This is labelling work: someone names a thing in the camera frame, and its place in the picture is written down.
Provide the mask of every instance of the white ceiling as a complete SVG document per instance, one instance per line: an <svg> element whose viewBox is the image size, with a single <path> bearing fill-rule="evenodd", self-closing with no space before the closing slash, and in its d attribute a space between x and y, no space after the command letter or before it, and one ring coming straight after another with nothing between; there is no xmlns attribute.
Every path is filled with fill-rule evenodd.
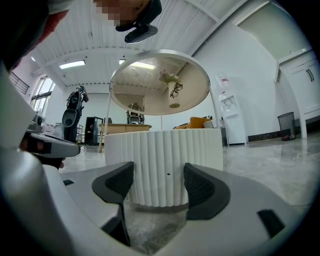
<svg viewBox="0 0 320 256"><path fill-rule="evenodd" d="M192 55L208 36L247 0L161 0L162 13L151 23L158 33L127 44L128 32L95 14L92 0L77 0L55 31L31 53L58 85L106 85L119 59L142 51L170 49ZM59 65L85 60L85 66Z"/></svg>

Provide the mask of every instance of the black baseboard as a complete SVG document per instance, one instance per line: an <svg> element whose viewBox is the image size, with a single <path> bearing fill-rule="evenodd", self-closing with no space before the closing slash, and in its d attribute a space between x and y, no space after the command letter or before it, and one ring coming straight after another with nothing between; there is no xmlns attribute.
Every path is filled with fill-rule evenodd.
<svg viewBox="0 0 320 256"><path fill-rule="evenodd" d="M306 131L307 133L312 133L315 131L320 131L320 119L316 121L312 121L306 124ZM301 134L301 128L300 128L300 120L295 120L295 134ZM257 141L264 141L264 140L271 140L271 139L277 139L281 138L281 131L273 131L263 134L257 134L257 135L251 135L248 136L249 142L257 142Z"/></svg>

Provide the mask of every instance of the white plastic surface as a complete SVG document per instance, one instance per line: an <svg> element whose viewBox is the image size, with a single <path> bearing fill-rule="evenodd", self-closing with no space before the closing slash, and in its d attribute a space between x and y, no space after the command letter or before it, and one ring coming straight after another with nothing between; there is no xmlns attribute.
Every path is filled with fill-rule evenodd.
<svg viewBox="0 0 320 256"><path fill-rule="evenodd" d="M105 136L105 163L134 162L130 202L166 207L188 202L185 163L223 170L220 129L140 131Z"/></svg>

